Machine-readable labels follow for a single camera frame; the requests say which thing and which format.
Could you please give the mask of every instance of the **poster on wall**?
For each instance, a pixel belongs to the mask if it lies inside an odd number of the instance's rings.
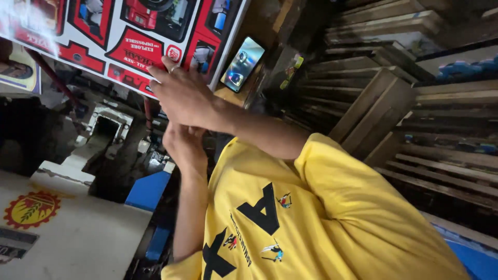
[[[4,0],[0,36],[155,98],[169,56],[213,90],[248,0]]]

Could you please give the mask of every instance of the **phone screen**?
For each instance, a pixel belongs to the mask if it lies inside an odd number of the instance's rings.
[[[264,48],[247,37],[221,77],[221,82],[238,92],[264,54]]]

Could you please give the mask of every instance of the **gear logo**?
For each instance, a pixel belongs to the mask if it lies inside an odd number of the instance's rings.
[[[48,223],[51,217],[57,215],[60,202],[57,195],[49,192],[30,192],[28,195],[19,196],[17,200],[10,203],[10,207],[5,209],[6,215],[3,219],[7,220],[7,224],[15,229],[37,228],[42,223]]]

